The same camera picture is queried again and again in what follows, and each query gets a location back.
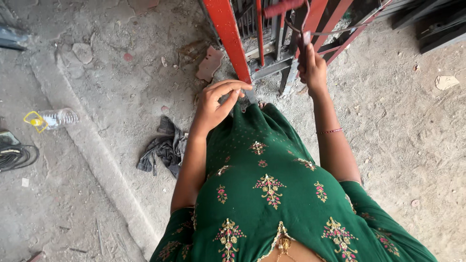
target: metal grille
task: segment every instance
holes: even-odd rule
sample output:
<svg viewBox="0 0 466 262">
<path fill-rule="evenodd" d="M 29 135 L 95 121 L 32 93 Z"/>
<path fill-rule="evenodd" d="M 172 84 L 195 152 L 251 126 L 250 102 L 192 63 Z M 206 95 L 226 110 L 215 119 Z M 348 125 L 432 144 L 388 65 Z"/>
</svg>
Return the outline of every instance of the metal grille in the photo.
<svg viewBox="0 0 466 262">
<path fill-rule="evenodd" d="M 274 0 L 261 0 L 262 8 L 272 4 Z M 255 0 L 231 0 L 236 24 L 240 32 L 241 39 L 257 36 L 257 17 Z M 272 27 L 272 19 L 262 17 L 262 28 L 265 31 Z"/>
</svg>

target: gold necklace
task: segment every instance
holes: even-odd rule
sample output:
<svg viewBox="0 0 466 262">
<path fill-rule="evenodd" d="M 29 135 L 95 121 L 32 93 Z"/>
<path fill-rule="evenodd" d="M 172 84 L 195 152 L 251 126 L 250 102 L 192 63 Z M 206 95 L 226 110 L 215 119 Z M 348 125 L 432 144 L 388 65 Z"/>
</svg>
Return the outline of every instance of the gold necklace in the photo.
<svg viewBox="0 0 466 262">
<path fill-rule="evenodd" d="M 293 259 L 294 262 L 296 261 L 290 254 L 288 254 L 288 249 L 291 247 L 291 239 L 287 238 L 286 236 L 280 239 L 280 245 L 278 245 L 278 249 L 280 250 L 280 255 L 278 255 L 277 262 L 280 260 L 281 255 L 285 254 L 289 256 L 289 258 Z"/>
</svg>

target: bare foot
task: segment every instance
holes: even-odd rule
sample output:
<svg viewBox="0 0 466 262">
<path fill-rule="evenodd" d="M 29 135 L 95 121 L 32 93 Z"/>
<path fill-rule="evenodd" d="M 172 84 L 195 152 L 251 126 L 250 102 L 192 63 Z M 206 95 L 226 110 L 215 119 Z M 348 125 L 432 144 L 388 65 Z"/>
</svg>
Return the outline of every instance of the bare foot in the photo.
<svg viewBox="0 0 466 262">
<path fill-rule="evenodd" d="M 267 103 L 264 101 L 260 101 L 258 104 L 259 104 L 259 108 L 262 109 Z"/>
</svg>

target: woman's left hand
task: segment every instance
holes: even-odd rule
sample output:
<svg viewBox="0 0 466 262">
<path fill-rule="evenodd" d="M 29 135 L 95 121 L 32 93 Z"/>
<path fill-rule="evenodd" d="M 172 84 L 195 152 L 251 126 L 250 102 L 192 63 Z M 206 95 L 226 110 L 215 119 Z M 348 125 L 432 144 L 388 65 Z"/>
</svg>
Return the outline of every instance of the woman's left hand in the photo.
<svg viewBox="0 0 466 262">
<path fill-rule="evenodd" d="M 241 89 L 252 90 L 253 87 L 240 80 L 228 79 L 206 87 L 199 98 L 196 116 L 191 126 L 190 136 L 207 137 L 210 130 L 228 116 L 238 97 L 244 97 Z M 219 99 L 230 93 L 223 104 Z"/>
</svg>

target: woman's right hand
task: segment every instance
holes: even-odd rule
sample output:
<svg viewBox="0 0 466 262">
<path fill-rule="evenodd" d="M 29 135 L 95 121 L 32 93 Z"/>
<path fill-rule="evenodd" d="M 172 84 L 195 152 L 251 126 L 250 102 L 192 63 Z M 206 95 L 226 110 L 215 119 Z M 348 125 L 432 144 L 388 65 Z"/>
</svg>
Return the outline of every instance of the woman's right hand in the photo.
<svg viewBox="0 0 466 262">
<path fill-rule="evenodd" d="M 309 95 L 315 98 L 328 93 L 327 64 L 312 44 L 306 46 L 306 55 L 300 55 L 298 62 L 299 77 L 302 83 L 307 84 Z"/>
</svg>

